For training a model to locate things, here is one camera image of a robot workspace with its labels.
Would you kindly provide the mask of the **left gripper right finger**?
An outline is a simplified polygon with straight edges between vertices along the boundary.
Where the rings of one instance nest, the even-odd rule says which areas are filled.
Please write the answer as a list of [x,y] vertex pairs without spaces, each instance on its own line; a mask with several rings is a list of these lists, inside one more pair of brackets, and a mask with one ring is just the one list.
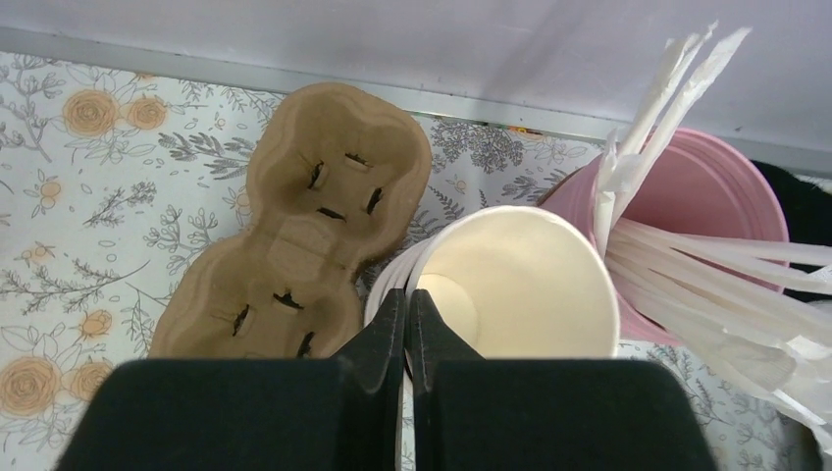
[[440,470],[443,436],[438,368],[444,362],[478,361],[483,356],[445,323],[425,289],[412,292],[405,335],[414,396],[416,468]]

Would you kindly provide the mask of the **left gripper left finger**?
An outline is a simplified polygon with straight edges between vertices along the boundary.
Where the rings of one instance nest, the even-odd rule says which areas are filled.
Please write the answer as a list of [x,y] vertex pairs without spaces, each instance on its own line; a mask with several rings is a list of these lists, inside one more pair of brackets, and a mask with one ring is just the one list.
[[386,294],[373,320],[335,355],[332,470],[395,470],[400,462],[406,297]]

